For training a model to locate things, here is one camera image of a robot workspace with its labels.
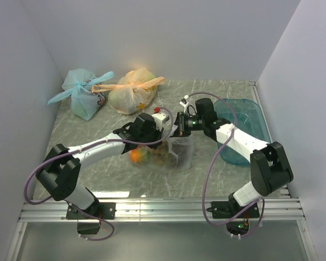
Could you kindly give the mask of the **fake longan bunch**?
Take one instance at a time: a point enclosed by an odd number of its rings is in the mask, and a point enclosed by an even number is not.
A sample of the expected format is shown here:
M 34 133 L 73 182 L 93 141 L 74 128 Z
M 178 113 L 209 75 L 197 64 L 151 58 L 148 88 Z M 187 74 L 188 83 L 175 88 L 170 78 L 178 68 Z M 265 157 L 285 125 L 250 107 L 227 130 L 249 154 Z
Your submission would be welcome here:
M 160 145 L 156 149 L 151 149 L 149 154 L 151 160 L 158 165 L 168 164 L 170 161 L 170 153 L 167 145 Z

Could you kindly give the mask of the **orange green fake mango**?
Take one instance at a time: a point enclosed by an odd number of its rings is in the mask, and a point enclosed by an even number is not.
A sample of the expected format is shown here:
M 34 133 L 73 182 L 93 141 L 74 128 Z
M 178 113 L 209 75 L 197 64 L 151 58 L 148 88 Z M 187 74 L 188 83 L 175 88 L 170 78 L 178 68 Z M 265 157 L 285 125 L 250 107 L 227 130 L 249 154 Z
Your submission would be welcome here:
M 132 150 L 129 153 L 129 158 L 132 163 L 138 164 L 138 163 L 142 162 L 143 154 L 142 154 L 142 152 L 140 152 L 138 150 Z

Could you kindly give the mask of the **clear lemon-print plastic bag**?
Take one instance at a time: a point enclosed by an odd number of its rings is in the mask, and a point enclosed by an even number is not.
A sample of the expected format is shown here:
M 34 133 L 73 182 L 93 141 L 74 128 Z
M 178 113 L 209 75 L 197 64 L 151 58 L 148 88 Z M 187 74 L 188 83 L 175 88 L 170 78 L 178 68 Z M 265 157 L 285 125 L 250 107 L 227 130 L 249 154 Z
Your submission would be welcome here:
M 156 149 L 139 145 L 128 152 L 128 159 L 134 166 L 145 170 L 182 171 L 190 168 L 193 151 L 191 137 L 171 136 Z

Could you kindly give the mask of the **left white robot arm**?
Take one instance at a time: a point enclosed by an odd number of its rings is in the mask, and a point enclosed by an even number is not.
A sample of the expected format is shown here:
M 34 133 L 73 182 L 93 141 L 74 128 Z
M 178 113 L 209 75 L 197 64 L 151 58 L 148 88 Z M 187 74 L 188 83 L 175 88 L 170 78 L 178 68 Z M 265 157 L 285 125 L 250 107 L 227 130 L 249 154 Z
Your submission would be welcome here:
M 169 118 L 163 112 L 141 113 L 133 122 L 95 142 L 69 148 L 57 144 L 48 153 L 46 165 L 37 171 L 37 180 L 55 201 L 67 201 L 79 208 L 87 219 L 99 217 L 99 200 L 89 189 L 77 183 L 80 171 L 105 158 L 134 150 L 138 145 L 157 148 L 161 144 L 162 125 Z

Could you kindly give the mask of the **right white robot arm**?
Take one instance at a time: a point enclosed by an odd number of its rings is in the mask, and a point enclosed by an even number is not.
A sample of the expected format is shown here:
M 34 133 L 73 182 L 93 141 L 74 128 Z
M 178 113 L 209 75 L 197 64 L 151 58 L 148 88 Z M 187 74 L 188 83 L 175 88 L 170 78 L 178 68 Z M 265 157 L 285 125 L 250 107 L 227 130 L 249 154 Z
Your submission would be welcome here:
M 250 181 L 229 195 L 222 211 L 225 218 L 240 217 L 255 200 L 265 197 L 293 181 L 293 173 L 282 144 L 268 143 L 237 128 L 224 118 L 219 118 L 209 98 L 195 102 L 196 114 L 188 112 L 189 103 L 180 101 L 184 107 L 177 114 L 174 137 L 189 136 L 193 131 L 202 131 L 205 136 L 229 147 L 250 163 Z

